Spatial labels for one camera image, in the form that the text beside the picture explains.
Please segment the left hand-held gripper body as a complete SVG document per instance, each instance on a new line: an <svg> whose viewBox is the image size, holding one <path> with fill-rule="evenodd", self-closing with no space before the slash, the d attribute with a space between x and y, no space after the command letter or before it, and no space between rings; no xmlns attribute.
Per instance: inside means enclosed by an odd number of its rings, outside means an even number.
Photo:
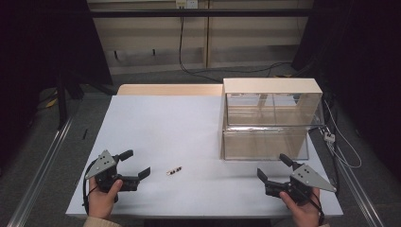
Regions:
<svg viewBox="0 0 401 227"><path fill-rule="evenodd" d="M106 149L90 163L87 171L85 172L85 179L89 180L95 178L97 187L100 191L107 193L113 183L121 180L123 185L121 191L136 191L139 185L138 176L122 176L117 173L117 165L120 162L115 160L116 155L111 155Z"/></svg>

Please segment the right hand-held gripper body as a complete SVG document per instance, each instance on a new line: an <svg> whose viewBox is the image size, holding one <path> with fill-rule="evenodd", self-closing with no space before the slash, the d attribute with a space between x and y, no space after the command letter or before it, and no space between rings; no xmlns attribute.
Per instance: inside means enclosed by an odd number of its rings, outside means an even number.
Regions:
<svg viewBox="0 0 401 227"><path fill-rule="evenodd" d="M311 166L292 162L288 164L293 171L286 183L270 181L264 176L265 193L268 196L279 198L281 192L286 192L296 203L305 203L312 194L313 188L329 192L336 192L337 188L323 178Z"/></svg>

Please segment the clear acrylic two-shelf box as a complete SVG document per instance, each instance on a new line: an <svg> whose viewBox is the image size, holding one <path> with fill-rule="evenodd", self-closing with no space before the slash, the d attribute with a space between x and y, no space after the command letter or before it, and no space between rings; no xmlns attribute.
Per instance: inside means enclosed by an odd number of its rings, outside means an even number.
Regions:
<svg viewBox="0 0 401 227"><path fill-rule="evenodd" d="M307 160L308 132L324 125L322 97L315 79L225 79L220 158Z"/></svg>

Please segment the person's right hand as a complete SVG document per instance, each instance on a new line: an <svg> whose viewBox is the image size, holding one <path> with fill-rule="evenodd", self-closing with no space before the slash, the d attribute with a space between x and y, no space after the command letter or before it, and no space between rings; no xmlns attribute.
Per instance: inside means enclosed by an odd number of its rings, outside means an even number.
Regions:
<svg viewBox="0 0 401 227"><path fill-rule="evenodd" d="M312 203L298 205L285 191L280 193L280 198L291 211L293 221L297 227L320 226L320 212Z"/></svg>

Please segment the person's left hand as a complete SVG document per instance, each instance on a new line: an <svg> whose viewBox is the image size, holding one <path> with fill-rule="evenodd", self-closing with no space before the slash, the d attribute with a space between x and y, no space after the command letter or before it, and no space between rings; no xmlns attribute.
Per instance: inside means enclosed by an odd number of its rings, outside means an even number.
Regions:
<svg viewBox="0 0 401 227"><path fill-rule="evenodd" d="M114 198L122 187L123 182L117 180L113 183L111 189L105 193L99 190L96 180L89 180L89 216L93 218L109 219L111 217L114 205Z"/></svg>

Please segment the black metal stand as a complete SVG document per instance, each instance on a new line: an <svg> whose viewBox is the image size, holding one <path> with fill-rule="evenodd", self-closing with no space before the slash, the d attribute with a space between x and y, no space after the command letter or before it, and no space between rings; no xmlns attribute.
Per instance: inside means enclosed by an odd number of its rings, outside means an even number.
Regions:
<svg viewBox="0 0 401 227"><path fill-rule="evenodd" d="M83 99L84 92L80 88L79 78L75 72L60 71L57 77L57 95L59 102L59 126L61 130L68 119L66 94L73 99Z"/></svg>

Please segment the metal floor rail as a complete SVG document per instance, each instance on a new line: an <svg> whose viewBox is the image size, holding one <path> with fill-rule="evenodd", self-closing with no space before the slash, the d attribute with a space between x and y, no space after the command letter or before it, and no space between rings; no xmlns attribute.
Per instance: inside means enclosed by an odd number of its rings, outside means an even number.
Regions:
<svg viewBox="0 0 401 227"><path fill-rule="evenodd" d="M353 169L349 166L345 166L343 163L339 164L339 169L348 187L350 188L353 197L357 202L359 210L365 217L368 226L386 227L386 224L380 218L368 194L365 192L364 188L354 174Z"/></svg>
<svg viewBox="0 0 401 227"><path fill-rule="evenodd" d="M43 157L42 162L32 178L32 181L30 182L24 196L21 198L13 215L11 216L7 227L25 226L26 220L43 188L45 178L48 175L49 170L61 149L62 143L70 130L73 119L73 116L69 116L57 129L52 143L47 149L46 154Z"/></svg>

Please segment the white wall socket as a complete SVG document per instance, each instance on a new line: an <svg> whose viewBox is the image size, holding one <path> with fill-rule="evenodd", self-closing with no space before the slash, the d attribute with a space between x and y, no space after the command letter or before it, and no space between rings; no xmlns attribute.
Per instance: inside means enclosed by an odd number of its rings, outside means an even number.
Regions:
<svg viewBox="0 0 401 227"><path fill-rule="evenodd" d="M198 0L175 0L177 9L197 9L199 7Z"/></svg>

